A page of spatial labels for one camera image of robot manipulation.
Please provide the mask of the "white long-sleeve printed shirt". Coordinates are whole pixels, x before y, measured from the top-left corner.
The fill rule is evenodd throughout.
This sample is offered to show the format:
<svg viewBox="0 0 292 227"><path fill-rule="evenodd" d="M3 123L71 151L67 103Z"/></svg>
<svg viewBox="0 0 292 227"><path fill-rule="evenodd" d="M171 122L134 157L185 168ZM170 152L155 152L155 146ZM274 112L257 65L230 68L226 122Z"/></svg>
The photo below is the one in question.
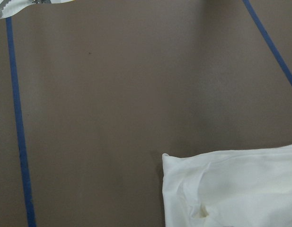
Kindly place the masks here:
<svg viewBox="0 0 292 227"><path fill-rule="evenodd" d="M292 145L162 163L168 227L292 227Z"/></svg>

